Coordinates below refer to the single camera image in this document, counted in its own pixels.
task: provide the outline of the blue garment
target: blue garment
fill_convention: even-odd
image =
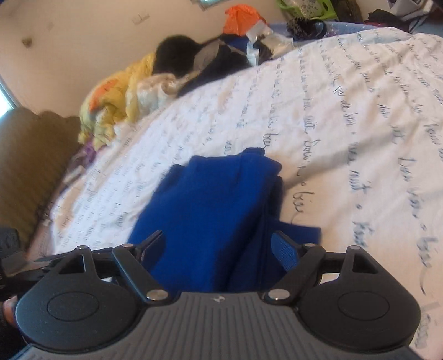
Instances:
[[[164,232],[165,251],[151,275],[173,293],[268,288],[285,274],[271,252],[271,234],[282,230],[301,243],[318,243],[320,235],[318,228],[278,221],[280,170],[263,149],[194,156],[186,167],[174,165],[140,214],[129,242]]]

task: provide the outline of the yellow blanket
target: yellow blanket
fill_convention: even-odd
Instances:
[[[89,93],[80,108],[78,142],[84,144],[92,138],[94,149],[98,150],[114,138],[114,124],[138,120],[137,84],[152,75],[154,61],[155,54],[148,54],[125,71],[105,79]]]

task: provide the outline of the white cloth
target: white cloth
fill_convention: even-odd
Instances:
[[[57,252],[127,241],[173,164],[264,147],[281,220],[365,249],[422,307],[411,347],[443,358],[443,39],[335,36],[203,86],[119,134],[53,210]]]

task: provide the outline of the bed sheet with handwriting print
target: bed sheet with handwriting print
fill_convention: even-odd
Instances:
[[[422,308],[411,347],[441,360],[442,43],[392,28],[323,39],[120,128],[55,206],[56,252],[126,242],[173,164],[263,147],[283,166],[281,220],[320,226],[328,251],[364,247]]]

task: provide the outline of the orange plastic bag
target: orange plastic bag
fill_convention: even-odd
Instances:
[[[225,34],[237,34],[245,36],[257,21],[266,20],[258,13],[258,11],[249,5],[236,5],[226,10],[228,19],[226,20],[223,32]]]

